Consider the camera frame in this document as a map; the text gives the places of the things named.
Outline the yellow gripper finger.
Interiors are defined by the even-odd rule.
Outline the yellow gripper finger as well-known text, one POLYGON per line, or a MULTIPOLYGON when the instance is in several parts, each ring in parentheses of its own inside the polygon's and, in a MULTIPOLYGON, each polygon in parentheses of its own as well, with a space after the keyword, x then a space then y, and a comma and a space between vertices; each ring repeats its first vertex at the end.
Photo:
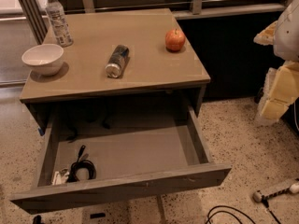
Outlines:
POLYGON ((286 61, 266 74, 255 121, 274 124, 299 97, 299 62, 286 61))
POLYGON ((272 45, 276 26, 277 22, 272 22, 253 38, 253 42, 263 46, 272 45))

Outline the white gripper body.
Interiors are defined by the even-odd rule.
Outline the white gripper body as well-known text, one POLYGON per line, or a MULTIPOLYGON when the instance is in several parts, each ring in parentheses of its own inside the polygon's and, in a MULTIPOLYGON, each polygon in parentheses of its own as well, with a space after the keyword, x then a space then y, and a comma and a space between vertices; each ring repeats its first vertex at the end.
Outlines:
POLYGON ((299 0, 292 0, 279 16, 273 50, 276 56, 285 61, 299 61, 299 0))

